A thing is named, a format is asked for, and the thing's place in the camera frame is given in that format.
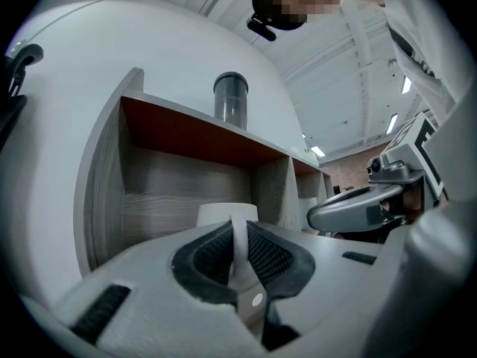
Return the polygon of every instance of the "fluorescent light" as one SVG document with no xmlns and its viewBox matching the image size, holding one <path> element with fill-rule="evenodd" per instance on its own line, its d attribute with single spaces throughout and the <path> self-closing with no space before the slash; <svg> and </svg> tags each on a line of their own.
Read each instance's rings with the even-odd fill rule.
<svg viewBox="0 0 477 358">
<path fill-rule="evenodd" d="M 393 130 L 394 128 L 394 125 L 396 124 L 396 121 L 397 121 L 397 114 L 394 114 L 392 117 L 391 117 L 391 122 L 389 122 L 389 127 L 388 127 L 388 131 L 386 131 L 386 135 L 390 134 L 391 131 Z"/>
<path fill-rule="evenodd" d="M 404 76 L 404 84 L 402 84 L 402 94 L 406 94 L 411 89 L 411 80 Z"/>
<path fill-rule="evenodd" d="M 312 151 L 319 157 L 325 156 L 325 153 L 322 152 L 318 146 L 312 147 Z"/>
</svg>

